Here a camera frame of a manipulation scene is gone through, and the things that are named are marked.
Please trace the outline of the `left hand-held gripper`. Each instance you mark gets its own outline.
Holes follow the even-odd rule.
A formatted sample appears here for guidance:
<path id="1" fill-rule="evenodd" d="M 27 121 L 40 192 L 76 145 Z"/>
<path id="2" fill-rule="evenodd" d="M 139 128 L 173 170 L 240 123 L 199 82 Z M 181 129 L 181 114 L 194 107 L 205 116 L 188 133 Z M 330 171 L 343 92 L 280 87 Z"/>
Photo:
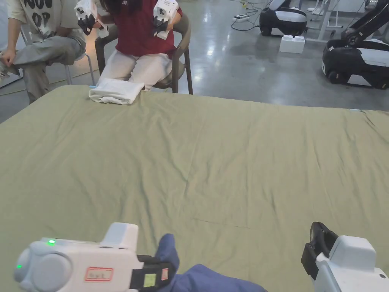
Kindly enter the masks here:
<path id="1" fill-rule="evenodd" d="M 20 254 L 13 278 L 26 292 L 129 292 L 161 289 L 176 266 L 136 255 L 138 226 L 115 222 L 101 242 L 42 238 Z"/>

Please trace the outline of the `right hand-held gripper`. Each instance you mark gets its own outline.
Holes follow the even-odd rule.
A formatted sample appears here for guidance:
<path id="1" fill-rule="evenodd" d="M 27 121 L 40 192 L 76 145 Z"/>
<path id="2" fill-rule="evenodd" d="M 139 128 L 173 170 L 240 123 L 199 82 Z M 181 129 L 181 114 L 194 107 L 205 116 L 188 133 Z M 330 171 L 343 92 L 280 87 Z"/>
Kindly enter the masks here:
<path id="1" fill-rule="evenodd" d="M 315 292 L 389 290 L 389 278 L 376 267 L 376 251 L 370 242 L 354 236 L 338 237 L 321 222 L 311 225 L 310 243 L 305 244 L 301 263 Z"/>

